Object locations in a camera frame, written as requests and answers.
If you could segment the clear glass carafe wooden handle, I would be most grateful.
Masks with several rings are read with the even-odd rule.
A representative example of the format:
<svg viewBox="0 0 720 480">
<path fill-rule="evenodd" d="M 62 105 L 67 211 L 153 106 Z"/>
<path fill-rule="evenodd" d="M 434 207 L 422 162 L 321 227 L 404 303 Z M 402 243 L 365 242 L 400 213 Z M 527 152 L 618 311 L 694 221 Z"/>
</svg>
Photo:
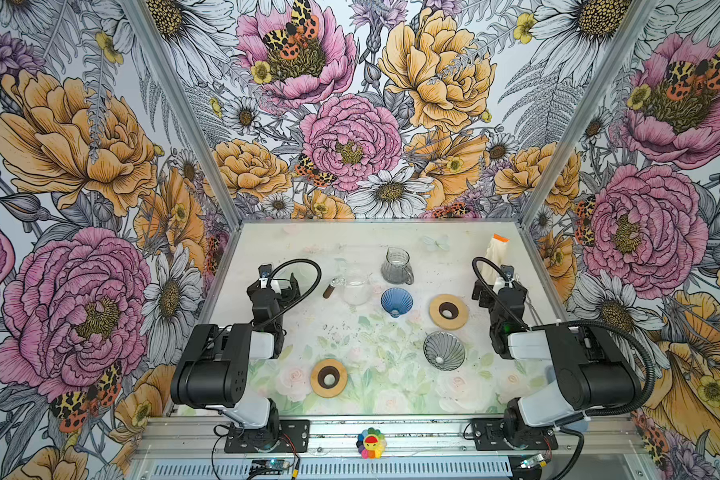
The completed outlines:
<svg viewBox="0 0 720 480">
<path fill-rule="evenodd" d="M 334 263 L 334 275 L 322 297 L 330 299 L 338 295 L 345 304 L 353 307 L 367 303 L 372 295 L 370 273 L 360 264 L 343 258 L 336 258 Z"/>
</svg>

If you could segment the blue glass dripper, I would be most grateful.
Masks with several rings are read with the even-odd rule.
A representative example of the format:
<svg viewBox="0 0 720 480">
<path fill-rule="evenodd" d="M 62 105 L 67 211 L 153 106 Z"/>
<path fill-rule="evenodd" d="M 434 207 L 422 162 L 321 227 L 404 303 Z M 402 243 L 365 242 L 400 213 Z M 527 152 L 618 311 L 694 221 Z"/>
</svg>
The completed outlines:
<svg viewBox="0 0 720 480">
<path fill-rule="evenodd" d="M 380 305 L 390 317 L 399 318 L 413 308 L 414 300 L 407 290 L 395 287 L 389 288 L 382 293 Z"/>
</svg>

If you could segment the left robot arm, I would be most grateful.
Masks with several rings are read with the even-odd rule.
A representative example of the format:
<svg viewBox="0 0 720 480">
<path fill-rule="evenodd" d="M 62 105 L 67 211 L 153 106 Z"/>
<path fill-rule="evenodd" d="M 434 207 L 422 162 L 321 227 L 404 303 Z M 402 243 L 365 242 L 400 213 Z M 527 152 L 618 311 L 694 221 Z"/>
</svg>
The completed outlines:
<svg viewBox="0 0 720 480">
<path fill-rule="evenodd" d="M 226 448 L 234 453 L 273 451 L 283 438 L 275 402 L 248 384 L 251 362 L 281 355 L 283 315 L 301 297 L 294 276 L 279 276 L 283 269 L 258 268 L 258 279 L 247 288 L 250 321 L 194 327 L 171 380 L 174 404 L 229 420 Z"/>
</svg>

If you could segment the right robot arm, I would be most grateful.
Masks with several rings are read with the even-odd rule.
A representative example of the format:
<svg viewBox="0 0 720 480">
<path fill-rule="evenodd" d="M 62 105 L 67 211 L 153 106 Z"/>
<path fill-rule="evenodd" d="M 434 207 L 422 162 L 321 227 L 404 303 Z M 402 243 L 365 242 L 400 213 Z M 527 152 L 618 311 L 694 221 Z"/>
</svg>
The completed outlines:
<svg viewBox="0 0 720 480">
<path fill-rule="evenodd" d="M 505 360 L 544 360 L 553 379 L 511 399 L 499 420 L 475 419 L 477 448 L 498 440 L 507 449 L 550 446 L 554 432 L 587 418 L 630 413 L 649 399 L 657 366 L 648 349 L 624 329 L 590 320 L 531 327 L 523 319 L 527 290 L 485 257 L 471 262 L 473 297 L 490 315 L 494 352 Z"/>
</svg>

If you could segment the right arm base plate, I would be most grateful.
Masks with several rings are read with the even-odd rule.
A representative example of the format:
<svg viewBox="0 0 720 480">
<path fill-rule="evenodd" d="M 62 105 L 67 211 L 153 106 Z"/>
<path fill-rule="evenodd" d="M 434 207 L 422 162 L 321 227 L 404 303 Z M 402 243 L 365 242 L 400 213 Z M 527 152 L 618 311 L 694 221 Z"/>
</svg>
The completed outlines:
<svg viewBox="0 0 720 480">
<path fill-rule="evenodd" d="M 552 429 L 508 425 L 504 419 L 477 418 L 470 422 L 477 451 L 554 451 L 558 442 Z"/>
</svg>

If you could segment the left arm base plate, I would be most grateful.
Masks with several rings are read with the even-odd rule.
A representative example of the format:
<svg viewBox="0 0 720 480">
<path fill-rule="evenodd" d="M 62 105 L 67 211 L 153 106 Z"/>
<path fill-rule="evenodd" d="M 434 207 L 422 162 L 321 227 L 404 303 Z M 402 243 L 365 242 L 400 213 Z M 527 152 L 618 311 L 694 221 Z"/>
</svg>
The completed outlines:
<svg viewBox="0 0 720 480">
<path fill-rule="evenodd" d="M 280 420 L 278 427 L 268 425 L 260 429 L 233 431 L 225 440 L 227 454 L 306 453 L 311 422 L 308 420 Z"/>
</svg>

